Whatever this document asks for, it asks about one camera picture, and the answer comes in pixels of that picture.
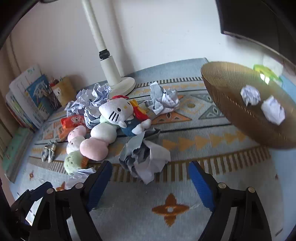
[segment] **crumpled paper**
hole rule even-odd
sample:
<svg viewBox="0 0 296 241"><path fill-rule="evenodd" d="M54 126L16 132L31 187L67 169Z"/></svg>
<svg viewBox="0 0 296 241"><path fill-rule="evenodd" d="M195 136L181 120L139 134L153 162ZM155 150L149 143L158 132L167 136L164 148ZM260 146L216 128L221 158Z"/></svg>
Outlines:
<svg viewBox="0 0 296 241"><path fill-rule="evenodd" d="M161 172L164 165L171 161L170 152L152 142L159 133L160 130L153 128L132 137L119 155L121 166L145 184L153 181L154 173Z"/></svg>
<svg viewBox="0 0 296 241"><path fill-rule="evenodd" d="M250 85L246 85L242 88L241 96L246 106L248 106L248 104L257 105L259 101L261 101L259 91Z"/></svg>
<svg viewBox="0 0 296 241"><path fill-rule="evenodd" d="M70 179L66 183L66 189L70 189L74 187L77 183L84 183L90 174L95 173L96 170L92 168L88 169L78 169L75 173L73 173Z"/></svg>
<svg viewBox="0 0 296 241"><path fill-rule="evenodd" d="M71 115L83 115L84 108L91 104L92 97L91 90L83 89L79 91L79 93L76 95L77 100L70 101L65 107L65 110L67 111L67 117Z"/></svg>
<svg viewBox="0 0 296 241"><path fill-rule="evenodd" d="M261 109L266 119L278 126L286 118L284 108L272 95L267 100L263 101Z"/></svg>
<svg viewBox="0 0 296 241"><path fill-rule="evenodd" d="M95 84L93 90L81 90L76 95L76 101L70 101L65 110L67 111L67 117L71 115L83 115L85 107L95 106L99 107L100 105L107 102L109 92L111 87L107 84L100 85Z"/></svg>
<svg viewBox="0 0 296 241"><path fill-rule="evenodd" d="M104 84L102 86L98 83L95 84L92 91L92 95L93 97L95 97L95 99L91 102L91 105L99 107L100 105L105 104L108 100L110 91L111 87L107 84Z"/></svg>
<svg viewBox="0 0 296 241"><path fill-rule="evenodd" d="M165 90L157 82L150 84L150 89L151 101L146 101L145 105L156 115L172 112L180 105L176 90Z"/></svg>
<svg viewBox="0 0 296 241"><path fill-rule="evenodd" d="M107 84L102 86L95 84L92 91L94 100L90 103L90 106L87 106L84 110L85 124L88 128L93 129L100 123L101 113L99 111L99 106L107 102L110 91L111 87Z"/></svg>
<svg viewBox="0 0 296 241"><path fill-rule="evenodd" d="M87 106L84 110L84 120L85 125L89 129L93 129L96 125L100 123L101 112L98 107Z"/></svg>

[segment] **pink plush ball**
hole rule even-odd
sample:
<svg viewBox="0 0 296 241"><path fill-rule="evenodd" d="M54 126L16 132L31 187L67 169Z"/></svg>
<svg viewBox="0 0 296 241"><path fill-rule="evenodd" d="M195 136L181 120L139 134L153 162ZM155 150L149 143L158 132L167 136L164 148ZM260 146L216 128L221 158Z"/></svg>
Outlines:
<svg viewBox="0 0 296 241"><path fill-rule="evenodd" d="M70 142L74 137L82 136L85 137L86 128L84 126L77 126L74 130L72 130L68 135L68 142Z"/></svg>
<svg viewBox="0 0 296 241"><path fill-rule="evenodd" d="M80 144L80 152L83 156L94 161L101 161L108 155L107 143L95 138L84 140Z"/></svg>

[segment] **white wall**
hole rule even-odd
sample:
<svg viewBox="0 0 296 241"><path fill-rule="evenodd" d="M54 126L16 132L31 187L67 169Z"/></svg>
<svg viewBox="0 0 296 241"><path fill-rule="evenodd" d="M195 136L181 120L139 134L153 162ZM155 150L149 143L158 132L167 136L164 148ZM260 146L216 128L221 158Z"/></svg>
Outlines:
<svg viewBox="0 0 296 241"><path fill-rule="evenodd" d="M220 33L215 0L92 0L121 75L166 62L206 57L249 67L262 48ZM15 27L21 70L39 63L53 77L74 75L77 89L105 80L80 0L37 4Z"/></svg>

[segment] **stuffed animal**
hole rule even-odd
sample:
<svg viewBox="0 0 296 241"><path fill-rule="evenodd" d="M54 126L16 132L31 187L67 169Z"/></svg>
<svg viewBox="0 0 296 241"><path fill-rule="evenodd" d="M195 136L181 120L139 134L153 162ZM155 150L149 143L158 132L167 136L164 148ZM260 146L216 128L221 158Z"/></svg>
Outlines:
<svg viewBox="0 0 296 241"><path fill-rule="evenodd" d="M70 154L73 151L79 150L81 142L83 142L85 138L83 136L74 137L67 145L66 152Z"/></svg>
<svg viewBox="0 0 296 241"><path fill-rule="evenodd" d="M91 137L107 142L108 145L117 138L116 127L107 123L100 123L91 130Z"/></svg>
<svg viewBox="0 0 296 241"><path fill-rule="evenodd" d="M126 96L114 96L99 107L111 124L119 125L127 136L135 136L151 126L151 120L138 107L133 107Z"/></svg>
<svg viewBox="0 0 296 241"><path fill-rule="evenodd" d="M73 151L68 154L64 161L64 168L66 172L71 175L78 169L83 169L87 166L88 158L84 157L80 151Z"/></svg>
<svg viewBox="0 0 296 241"><path fill-rule="evenodd" d="M108 155L108 143L96 138L89 138L81 142L79 150L83 156L94 161L101 161Z"/></svg>
<svg viewBox="0 0 296 241"><path fill-rule="evenodd" d="M62 126L59 128L59 138L64 141L68 134L77 126L84 126L84 116L83 115L72 115L61 119Z"/></svg>
<svg viewBox="0 0 296 241"><path fill-rule="evenodd" d="M68 134L68 142L70 142L74 137L83 136L86 135L86 128L84 126L77 126L74 130L72 130Z"/></svg>

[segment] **screw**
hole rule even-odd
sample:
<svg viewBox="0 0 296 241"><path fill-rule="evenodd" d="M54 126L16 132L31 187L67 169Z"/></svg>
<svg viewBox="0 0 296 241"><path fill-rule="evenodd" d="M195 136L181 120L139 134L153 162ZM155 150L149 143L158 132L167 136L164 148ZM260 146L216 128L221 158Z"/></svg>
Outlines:
<svg viewBox="0 0 296 241"><path fill-rule="evenodd" d="M251 192L251 193L254 193L254 192L255 192L255 189L252 188L252 187L249 187L249 188L248 188L248 191Z"/></svg>
<svg viewBox="0 0 296 241"><path fill-rule="evenodd" d="M51 194L51 193L53 193L54 192L54 190L53 190L53 188L49 188L49 189L47 189L47 191L46 191L48 194Z"/></svg>
<svg viewBox="0 0 296 241"><path fill-rule="evenodd" d="M218 184L218 187L221 188L221 189L224 189L224 188L226 188L227 186L226 186L225 183L219 183L219 184Z"/></svg>
<svg viewBox="0 0 296 241"><path fill-rule="evenodd" d="M75 185L75 187L76 187L77 189L83 188L83 183L77 183L77 184Z"/></svg>

